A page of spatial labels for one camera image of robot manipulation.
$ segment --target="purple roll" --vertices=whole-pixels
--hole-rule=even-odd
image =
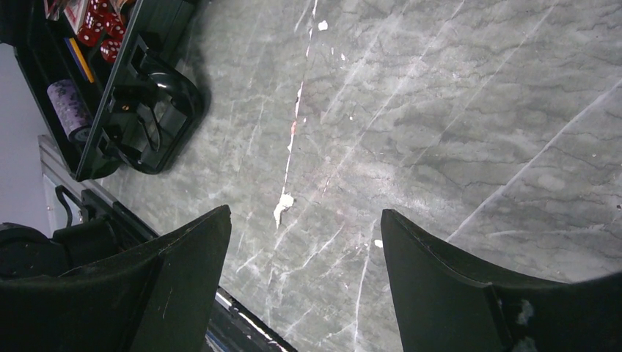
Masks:
[[[48,96],[69,142],[83,144],[91,132],[91,115],[69,79],[48,87]]]

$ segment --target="purple cylinder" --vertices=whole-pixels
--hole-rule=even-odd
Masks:
[[[69,142],[86,143],[91,131],[91,116],[73,82],[63,79],[51,84],[48,96]]]

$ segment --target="marble floor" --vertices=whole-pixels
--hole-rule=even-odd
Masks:
[[[522,273],[622,270],[621,23],[619,0],[203,1],[178,69],[210,111],[172,170],[101,183],[161,233],[230,205],[221,286],[300,351],[400,351],[383,208]]]

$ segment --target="open case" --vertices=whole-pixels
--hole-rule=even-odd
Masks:
[[[15,47],[15,56],[73,178],[105,177],[122,164],[156,174],[177,155],[206,109],[195,85],[168,63],[195,2],[136,0],[113,65],[103,60],[99,45],[79,44],[94,83],[83,79],[65,44],[74,35],[69,23],[46,20],[43,5],[34,2],[28,39]],[[64,79],[73,82],[92,117],[83,144],[67,138],[46,92]]]

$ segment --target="white paint chip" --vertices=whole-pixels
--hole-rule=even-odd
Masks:
[[[277,204],[277,207],[274,209],[274,212],[273,212],[274,220],[277,223],[277,229],[279,228],[279,225],[281,224],[281,213],[291,208],[292,205],[293,205],[293,197],[289,193],[281,194],[281,199],[279,199],[279,204]]]

